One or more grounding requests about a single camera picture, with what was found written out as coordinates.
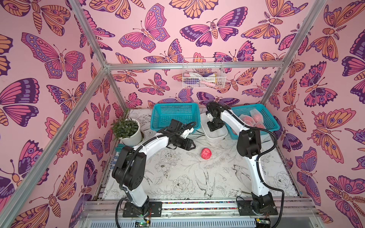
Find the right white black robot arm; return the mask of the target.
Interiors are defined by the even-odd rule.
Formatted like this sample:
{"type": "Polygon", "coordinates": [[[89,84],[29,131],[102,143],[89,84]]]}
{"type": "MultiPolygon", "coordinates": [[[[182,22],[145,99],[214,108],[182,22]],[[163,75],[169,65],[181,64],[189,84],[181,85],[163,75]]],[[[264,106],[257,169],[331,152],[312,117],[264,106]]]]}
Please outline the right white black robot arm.
{"type": "Polygon", "coordinates": [[[245,200],[243,197],[236,197],[237,206],[241,215],[253,213],[254,215],[278,215],[275,223],[271,224],[276,228],[281,222],[285,192],[282,189],[272,187],[265,182],[261,174],[262,165],[260,158],[277,147],[277,139],[269,130],[253,127],[243,122],[231,109],[218,102],[209,102],[206,105],[209,122],[207,123],[210,131],[216,131],[227,124],[238,135],[236,144],[237,152],[245,158],[251,172],[252,200],[245,200]],[[266,132],[273,140],[273,146],[266,151],[261,151],[260,132],[266,132]]]}

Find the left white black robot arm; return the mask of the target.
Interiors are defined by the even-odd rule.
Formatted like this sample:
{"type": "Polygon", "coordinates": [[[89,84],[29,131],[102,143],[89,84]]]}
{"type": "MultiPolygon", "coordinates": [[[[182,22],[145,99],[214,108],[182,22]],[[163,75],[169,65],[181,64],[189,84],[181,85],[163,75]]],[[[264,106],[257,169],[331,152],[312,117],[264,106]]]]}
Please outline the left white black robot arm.
{"type": "Polygon", "coordinates": [[[131,205],[134,214],[146,216],[150,212],[150,199],[142,187],[147,160],[169,145],[186,151],[195,149],[195,143],[187,136],[196,125],[196,122],[184,124],[173,119],[167,127],[157,131],[155,136],[144,143],[121,149],[112,177],[119,184],[119,189],[125,192],[126,198],[122,200],[131,205]]]}

